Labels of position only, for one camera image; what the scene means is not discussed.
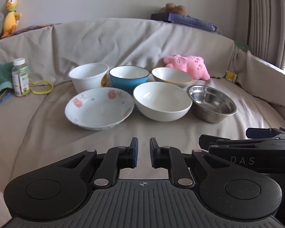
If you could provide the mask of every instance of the beige couch cover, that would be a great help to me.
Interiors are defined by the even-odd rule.
[[[66,119],[64,108],[76,94],[68,79],[74,67],[102,62],[152,70],[164,66],[163,57],[175,54],[203,57],[213,78],[195,83],[229,95],[237,113],[218,124],[203,122],[192,112],[177,121],[157,122],[135,108],[124,122],[105,131],[85,130]],[[31,81],[48,79],[55,88],[47,96],[10,97],[0,105],[0,226],[10,218],[3,200],[10,180],[83,150],[105,153],[110,147],[129,145],[135,136],[137,168],[122,170],[120,177],[167,178],[165,169],[151,167],[150,137],[156,137],[160,146],[190,153],[199,148],[201,134],[245,139],[248,127],[285,126],[283,71],[238,50],[228,38],[198,29],[138,19],[72,22],[0,40],[0,63],[18,57],[26,58]],[[222,78],[226,70],[238,74],[242,88]]]

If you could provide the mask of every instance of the yellow cord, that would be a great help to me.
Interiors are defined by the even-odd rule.
[[[37,92],[37,91],[32,90],[32,87],[30,86],[31,92],[33,94],[36,94],[36,95],[49,94],[53,90],[54,85],[53,85],[52,82],[50,82],[48,80],[41,80],[41,81],[30,82],[29,85],[36,85],[36,84],[39,84],[40,82],[46,82],[47,84],[49,84],[49,86],[51,88],[49,90],[46,90],[46,91],[43,91],[43,92]]]
[[[41,80],[41,81],[30,82],[29,85],[36,85],[36,84],[39,84],[40,82],[45,82],[45,83],[47,83],[51,88],[50,88],[49,90],[46,90],[46,91],[37,92],[37,91],[32,90],[32,88],[30,87],[30,90],[31,90],[31,92],[32,92],[33,94],[36,94],[36,95],[48,94],[48,93],[50,93],[50,92],[53,90],[54,85],[53,85],[52,82],[50,82],[50,81],[48,81],[48,80]],[[4,96],[5,93],[6,93],[6,91],[1,94],[0,100],[1,100],[1,98]]]

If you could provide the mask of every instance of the white bowl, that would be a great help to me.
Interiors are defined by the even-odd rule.
[[[134,101],[127,92],[110,87],[87,90],[73,97],[65,108],[67,119],[86,129],[104,130],[125,120]]]
[[[141,113],[160,122],[183,117],[192,105],[185,90],[163,82],[141,84],[134,89],[133,96]]]
[[[110,70],[110,75],[120,79],[141,79],[149,76],[149,71],[138,66],[118,66]]]
[[[190,74],[179,69],[156,68],[152,70],[155,81],[166,82],[184,88],[188,86],[193,78]]]
[[[69,73],[78,93],[86,90],[105,87],[106,73],[109,67],[104,63],[89,63],[74,68]]]

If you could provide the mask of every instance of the beige curtain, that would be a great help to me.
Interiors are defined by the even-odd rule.
[[[285,0],[238,0],[236,40],[281,69],[285,66]]]

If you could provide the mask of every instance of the yellow plush toy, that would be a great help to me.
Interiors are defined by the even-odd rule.
[[[21,19],[21,13],[16,13],[17,0],[8,0],[5,4],[8,9],[8,14],[5,17],[3,24],[3,36],[1,38],[6,38],[10,33],[16,31],[18,26],[18,21]]]

